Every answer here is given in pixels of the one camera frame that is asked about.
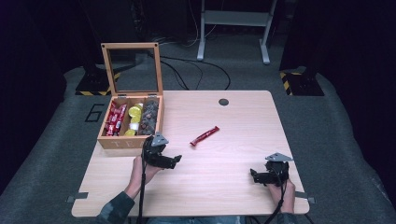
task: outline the person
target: person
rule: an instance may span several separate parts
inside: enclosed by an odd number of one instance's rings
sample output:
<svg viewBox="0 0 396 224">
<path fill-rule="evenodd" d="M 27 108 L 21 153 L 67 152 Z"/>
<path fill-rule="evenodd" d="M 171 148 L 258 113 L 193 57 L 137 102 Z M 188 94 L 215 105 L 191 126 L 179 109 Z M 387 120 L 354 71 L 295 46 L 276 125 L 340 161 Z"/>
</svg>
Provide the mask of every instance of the person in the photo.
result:
<svg viewBox="0 0 396 224">
<path fill-rule="evenodd" d="M 96 217 L 95 223 L 97 224 L 122 224 L 128 217 L 129 212 L 134 207 L 134 198 L 140 192 L 141 181 L 142 181 L 142 158 L 140 156 L 135 157 L 134 167 L 131 172 L 131 178 L 128 186 L 113 198 L 110 202 L 105 204 L 100 214 Z M 163 168 L 146 166 L 146 184 L 162 170 Z M 267 185 L 273 201 L 278 204 L 281 198 L 281 189 L 276 185 Z M 281 210 L 277 215 L 278 224 L 292 224 L 297 223 L 294 216 L 294 194 L 295 186 L 291 181 L 288 180 L 286 185 L 284 202 Z M 240 216 L 229 216 L 229 217 L 155 217 L 148 220 L 148 224 L 243 224 L 245 223 L 245 217 Z"/>
</svg>

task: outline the white metal stand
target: white metal stand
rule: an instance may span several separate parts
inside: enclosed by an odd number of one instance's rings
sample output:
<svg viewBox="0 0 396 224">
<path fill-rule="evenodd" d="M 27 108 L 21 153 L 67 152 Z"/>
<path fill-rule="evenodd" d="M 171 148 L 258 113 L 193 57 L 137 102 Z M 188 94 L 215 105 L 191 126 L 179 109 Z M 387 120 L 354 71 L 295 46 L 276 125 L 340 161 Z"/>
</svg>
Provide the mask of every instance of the white metal stand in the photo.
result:
<svg viewBox="0 0 396 224">
<path fill-rule="evenodd" d="M 205 10 L 205 0 L 201 5 L 201 39 L 198 48 L 197 60 L 204 59 L 205 51 L 205 25 L 221 24 L 221 25 L 246 25 L 265 27 L 262 39 L 260 39 L 260 48 L 262 50 L 262 61 L 264 64 L 270 63 L 266 42 L 271 28 L 272 19 L 276 7 L 276 1 L 273 0 L 269 12 L 236 12 L 236 11 L 214 11 Z"/>
</svg>

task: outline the wooden table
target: wooden table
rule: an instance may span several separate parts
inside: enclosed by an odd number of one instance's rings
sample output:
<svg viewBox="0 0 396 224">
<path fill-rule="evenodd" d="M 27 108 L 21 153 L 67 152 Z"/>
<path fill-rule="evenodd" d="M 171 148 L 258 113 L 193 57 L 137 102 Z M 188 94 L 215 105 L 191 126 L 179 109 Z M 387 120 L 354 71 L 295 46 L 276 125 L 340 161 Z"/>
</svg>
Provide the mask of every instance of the wooden table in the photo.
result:
<svg viewBox="0 0 396 224">
<path fill-rule="evenodd" d="M 169 140 L 163 155 L 182 155 L 174 170 L 160 171 L 146 186 L 143 216 L 198 217 L 268 215 L 275 206 L 267 187 L 255 184 L 249 169 L 267 172 L 265 157 L 276 152 L 292 157 L 269 91 L 165 91 L 163 136 Z M 227 99 L 229 104 L 219 104 Z M 219 127 L 198 143 L 190 141 Z M 96 144 L 76 199 L 75 217 L 95 217 L 126 187 L 136 149 L 107 149 Z M 290 179 L 304 192 L 295 163 Z M 296 214 L 309 210 L 296 198 Z M 138 203 L 130 216 L 137 216 Z"/>
</svg>

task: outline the hand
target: hand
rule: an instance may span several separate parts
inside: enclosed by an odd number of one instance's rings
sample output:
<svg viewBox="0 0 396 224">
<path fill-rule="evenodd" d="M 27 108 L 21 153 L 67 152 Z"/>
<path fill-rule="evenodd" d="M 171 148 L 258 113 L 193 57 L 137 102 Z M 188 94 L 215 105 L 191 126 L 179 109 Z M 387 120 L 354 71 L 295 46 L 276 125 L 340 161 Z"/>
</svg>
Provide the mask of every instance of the hand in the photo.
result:
<svg viewBox="0 0 396 224">
<path fill-rule="evenodd" d="M 131 178 L 129 180 L 129 184 L 125 189 L 125 193 L 134 199 L 136 195 L 140 191 L 141 182 L 142 182 L 142 157 L 137 156 L 134 158 L 134 168 L 132 169 Z M 159 171 L 163 170 L 163 168 L 155 167 L 147 164 L 146 166 L 146 184 L 157 174 Z"/>
<path fill-rule="evenodd" d="M 296 186 L 288 179 L 287 182 L 283 185 L 282 188 L 285 188 L 285 195 L 283 196 L 283 204 L 280 207 L 281 213 L 292 213 L 294 214 L 294 201 L 295 201 L 295 191 Z M 277 205 L 280 201 L 282 191 L 280 187 L 277 187 L 274 184 L 268 184 L 268 189 L 271 192 L 271 196 L 275 205 Z"/>
</svg>

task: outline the blue jeans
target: blue jeans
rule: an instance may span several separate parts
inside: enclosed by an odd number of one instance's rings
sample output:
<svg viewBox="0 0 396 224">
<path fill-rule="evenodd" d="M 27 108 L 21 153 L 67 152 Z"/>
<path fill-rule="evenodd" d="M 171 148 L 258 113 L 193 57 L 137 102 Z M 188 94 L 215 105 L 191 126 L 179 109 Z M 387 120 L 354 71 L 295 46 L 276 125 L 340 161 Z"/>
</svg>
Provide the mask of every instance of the blue jeans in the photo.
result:
<svg viewBox="0 0 396 224">
<path fill-rule="evenodd" d="M 153 217 L 148 224 L 245 224 L 245 217 Z"/>
</svg>

